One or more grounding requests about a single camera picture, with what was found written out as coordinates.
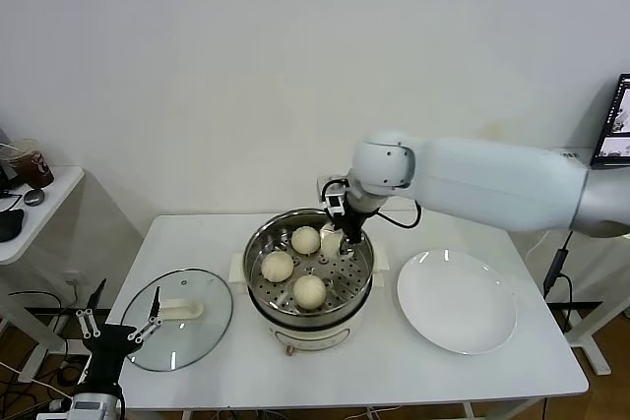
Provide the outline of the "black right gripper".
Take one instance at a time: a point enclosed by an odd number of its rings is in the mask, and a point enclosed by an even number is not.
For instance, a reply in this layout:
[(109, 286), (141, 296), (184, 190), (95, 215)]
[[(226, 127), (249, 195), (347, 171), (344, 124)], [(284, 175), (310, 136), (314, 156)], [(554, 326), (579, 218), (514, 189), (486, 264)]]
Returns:
[(362, 226), (367, 219), (367, 214), (352, 207), (345, 207), (344, 214), (339, 217), (339, 228), (344, 235), (340, 240), (339, 254), (348, 255), (353, 252), (351, 243), (362, 241)]

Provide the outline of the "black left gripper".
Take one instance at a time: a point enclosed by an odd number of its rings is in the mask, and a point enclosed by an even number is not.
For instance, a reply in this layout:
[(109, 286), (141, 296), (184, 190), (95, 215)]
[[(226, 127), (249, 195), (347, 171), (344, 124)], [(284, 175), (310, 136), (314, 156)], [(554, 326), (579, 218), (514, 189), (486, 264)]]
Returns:
[(147, 340), (162, 325), (159, 317), (158, 286), (154, 293), (152, 307), (146, 323), (135, 329), (122, 325), (103, 325), (100, 329), (95, 319), (95, 309), (98, 306), (107, 279), (104, 278), (90, 295), (87, 306), (77, 309), (75, 316), (79, 323), (83, 345), (92, 355), (85, 381), (90, 386), (113, 385), (117, 383), (122, 372), (125, 359), (141, 348), (141, 343)]

